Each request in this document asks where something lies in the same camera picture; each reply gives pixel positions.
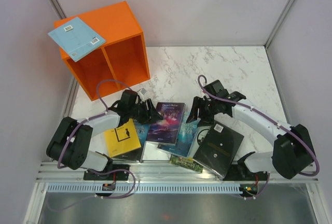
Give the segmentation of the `yellow book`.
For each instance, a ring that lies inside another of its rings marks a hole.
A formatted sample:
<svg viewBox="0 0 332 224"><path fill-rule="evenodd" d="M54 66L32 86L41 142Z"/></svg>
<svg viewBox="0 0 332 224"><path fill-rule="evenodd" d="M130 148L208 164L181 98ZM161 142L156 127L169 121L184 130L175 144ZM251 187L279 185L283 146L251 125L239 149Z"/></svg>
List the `yellow book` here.
<svg viewBox="0 0 332 224"><path fill-rule="evenodd" d="M122 126L104 132L104 138L109 157L115 157L141 148L134 121L129 121Z"/></svg>

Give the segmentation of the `light blue book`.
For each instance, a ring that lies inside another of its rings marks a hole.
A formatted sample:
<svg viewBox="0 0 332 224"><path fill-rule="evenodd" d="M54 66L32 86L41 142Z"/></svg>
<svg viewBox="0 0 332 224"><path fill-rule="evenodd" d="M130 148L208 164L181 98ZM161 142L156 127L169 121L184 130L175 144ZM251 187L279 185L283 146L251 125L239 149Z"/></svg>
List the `light blue book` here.
<svg viewBox="0 0 332 224"><path fill-rule="evenodd" d="M74 62L78 62L106 43L102 36L79 17L52 30L48 35Z"/></svg>

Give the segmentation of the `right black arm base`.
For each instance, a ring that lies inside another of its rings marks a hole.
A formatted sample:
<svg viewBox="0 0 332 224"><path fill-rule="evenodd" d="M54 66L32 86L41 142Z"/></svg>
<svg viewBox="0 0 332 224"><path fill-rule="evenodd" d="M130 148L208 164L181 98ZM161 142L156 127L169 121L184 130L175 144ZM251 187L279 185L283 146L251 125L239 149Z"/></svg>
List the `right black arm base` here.
<svg viewBox="0 0 332 224"><path fill-rule="evenodd" d="M264 172L253 173L246 167L232 164L223 181L266 181L268 174Z"/></svg>

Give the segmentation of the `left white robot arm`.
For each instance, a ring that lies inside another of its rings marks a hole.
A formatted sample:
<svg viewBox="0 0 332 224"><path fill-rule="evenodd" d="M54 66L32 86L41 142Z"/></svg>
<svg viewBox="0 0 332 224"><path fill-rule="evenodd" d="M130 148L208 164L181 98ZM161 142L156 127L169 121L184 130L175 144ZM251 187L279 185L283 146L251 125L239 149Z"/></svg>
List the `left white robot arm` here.
<svg viewBox="0 0 332 224"><path fill-rule="evenodd" d="M154 124L162 120L151 99L143 100L141 96L133 90L124 90L121 98L106 106L100 114L81 121L63 118L47 146L46 155L58 162L59 169L88 169L95 171L103 180L110 179L114 172L112 160L89 150L91 138L107 130L121 128L129 120L140 124Z"/></svg>

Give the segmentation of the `teal Jules Verne book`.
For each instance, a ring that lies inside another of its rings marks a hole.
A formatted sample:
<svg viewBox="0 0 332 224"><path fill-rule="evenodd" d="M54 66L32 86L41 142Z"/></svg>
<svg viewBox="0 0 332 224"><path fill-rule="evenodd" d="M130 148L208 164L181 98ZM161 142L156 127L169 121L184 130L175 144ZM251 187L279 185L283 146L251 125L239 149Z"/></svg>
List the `teal Jules Verne book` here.
<svg viewBox="0 0 332 224"><path fill-rule="evenodd" d="M157 147L158 150L180 157L185 157L185 158L188 157L193 139L198 130L198 123L199 123L199 120L187 123L186 120L188 117L189 117L189 112L185 112L179 129L176 144L175 145L159 144Z"/></svg>

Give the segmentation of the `purple galaxy Crusoe book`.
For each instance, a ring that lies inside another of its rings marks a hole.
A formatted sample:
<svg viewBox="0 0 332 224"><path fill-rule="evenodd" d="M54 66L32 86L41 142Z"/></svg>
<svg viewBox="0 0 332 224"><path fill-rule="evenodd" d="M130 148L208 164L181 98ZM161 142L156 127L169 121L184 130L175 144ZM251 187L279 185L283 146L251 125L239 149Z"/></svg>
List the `purple galaxy Crusoe book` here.
<svg viewBox="0 0 332 224"><path fill-rule="evenodd" d="M156 110L163 119L150 126L146 141L174 146L184 115L185 103L158 102Z"/></svg>

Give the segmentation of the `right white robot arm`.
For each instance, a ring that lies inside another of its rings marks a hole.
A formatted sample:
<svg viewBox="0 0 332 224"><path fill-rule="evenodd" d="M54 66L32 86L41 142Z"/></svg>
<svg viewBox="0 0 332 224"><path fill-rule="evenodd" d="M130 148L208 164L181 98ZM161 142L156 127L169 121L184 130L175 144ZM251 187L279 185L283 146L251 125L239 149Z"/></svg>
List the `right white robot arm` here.
<svg viewBox="0 0 332 224"><path fill-rule="evenodd" d="M193 98L188 123L198 120L200 126L216 126L215 115L226 114L251 127L272 145L270 152L249 152L238 161L241 178L249 179L262 172L277 172L286 179L319 174L320 164L306 127L277 121L242 93L228 92L219 80L200 88L204 95Z"/></svg>

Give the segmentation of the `dark Wuthering Heights book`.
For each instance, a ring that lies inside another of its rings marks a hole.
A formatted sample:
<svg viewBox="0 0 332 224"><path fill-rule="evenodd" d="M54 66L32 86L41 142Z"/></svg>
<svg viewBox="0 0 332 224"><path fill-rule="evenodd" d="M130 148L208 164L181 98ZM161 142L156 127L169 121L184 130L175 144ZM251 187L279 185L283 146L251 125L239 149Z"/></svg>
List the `dark Wuthering Heights book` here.
<svg viewBox="0 0 332 224"><path fill-rule="evenodd" d="M150 128L149 124L140 124L137 121L134 121L134 126L137 132L137 136L139 138L141 147L118 156L115 156L116 159L127 160L132 162L142 162L143 160L143 152L145 149L145 141L147 137L147 132Z"/></svg>

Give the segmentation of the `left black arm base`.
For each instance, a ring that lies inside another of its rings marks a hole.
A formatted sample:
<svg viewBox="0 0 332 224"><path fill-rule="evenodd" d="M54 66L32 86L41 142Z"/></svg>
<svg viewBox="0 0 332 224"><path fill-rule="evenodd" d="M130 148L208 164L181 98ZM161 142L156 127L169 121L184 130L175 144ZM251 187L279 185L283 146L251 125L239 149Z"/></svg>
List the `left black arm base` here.
<svg viewBox="0 0 332 224"><path fill-rule="evenodd" d="M129 173L123 170L129 170L128 164L114 164L112 170L121 170L113 173L108 173L108 170L102 172L84 172L83 180L85 181L126 181L129 178Z"/></svg>

